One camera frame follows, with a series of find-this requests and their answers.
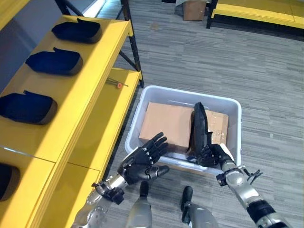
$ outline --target robot wrist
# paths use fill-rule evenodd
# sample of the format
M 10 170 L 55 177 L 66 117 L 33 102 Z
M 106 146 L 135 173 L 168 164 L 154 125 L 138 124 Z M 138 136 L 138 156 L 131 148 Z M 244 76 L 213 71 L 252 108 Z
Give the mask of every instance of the robot wrist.
M 119 205 L 123 200 L 124 190 L 127 186 L 125 179 L 117 174 L 116 176 L 110 176 L 106 181 L 101 181 L 99 183 L 93 183 L 92 187 L 95 187 L 95 190 L 98 194 L 103 196 L 105 199 L 116 203 Z

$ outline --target robot leg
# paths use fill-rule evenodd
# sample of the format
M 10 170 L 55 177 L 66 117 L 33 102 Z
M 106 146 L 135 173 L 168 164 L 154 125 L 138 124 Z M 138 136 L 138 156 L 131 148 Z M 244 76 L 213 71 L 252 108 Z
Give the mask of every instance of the robot leg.
M 143 181 L 140 188 L 140 196 L 133 204 L 125 228 L 151 228 L 151 205 L 147 200 L 149 185 Z
M 190 186 L 185 187 L 180 209 L 183 212 L 182 222 L 192 228 L 219 228 L 218 223 L 211 212 L 202 206 L 191 202 L 193 190 Z

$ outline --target yellow bench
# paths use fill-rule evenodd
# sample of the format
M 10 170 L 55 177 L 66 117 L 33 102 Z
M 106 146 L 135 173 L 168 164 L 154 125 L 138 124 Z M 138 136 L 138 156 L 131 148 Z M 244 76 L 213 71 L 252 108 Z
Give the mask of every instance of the yellow bench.
M 297 0 L 213 0 L 209 8 L 208 29 L 215 15 L 304 29 L 304 2 Z

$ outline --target small tool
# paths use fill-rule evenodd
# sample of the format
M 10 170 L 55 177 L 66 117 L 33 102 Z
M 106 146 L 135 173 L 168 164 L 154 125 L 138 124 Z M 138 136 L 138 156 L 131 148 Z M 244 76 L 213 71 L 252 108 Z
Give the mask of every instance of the small tool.
M 129 87 L 127 84 L 124 84 L 124 83 L 122 83 L 122 82 L 116 81 L 116 80 L 114 80 L 114 79 L 112 79 L 112 78 L 110 78 L 110 77 L 107 78 L 106 82 L 107 82 L 108 84 L 116 85 L 116 87 L 117 87 L 118 89 L 121 89 L 124 85 L 127 86 L 127 87 Z

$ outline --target gray carpet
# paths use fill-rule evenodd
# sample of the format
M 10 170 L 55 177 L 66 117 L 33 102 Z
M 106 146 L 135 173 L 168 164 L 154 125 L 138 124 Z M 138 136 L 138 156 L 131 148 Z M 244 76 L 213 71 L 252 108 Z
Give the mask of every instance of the gray carpet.
M 109 0 L 100 17 L 115 18 L 119 0 Z M 274 35 L 205 29 L 204 22 L 182 21 L 174 4 L 130 0 L 146 86 L 158 85 L 238 100 L 242 105 L 242 163 L 264 174 L 254 186 L 294 228 L 303 227 L 303 42 Z M 123 49 L 131 56 L 129 42 Z M 116 66 L 130 68 L 119 57 Z M 126 155 L 128 135 L 142 89 L 121 132 L 110 166 L 114 174 Z M 214 176 L 170 170 L 152 183 L 148 197 L 154 228 L 185 228 L 179 201 L 183 188 L 194 189 L 193 202 L 208 207 L 221 228 L 253 228 L 254 223 L 227 187 Z M 139 185 L 113 205 L 105 227 L 122 228 Z

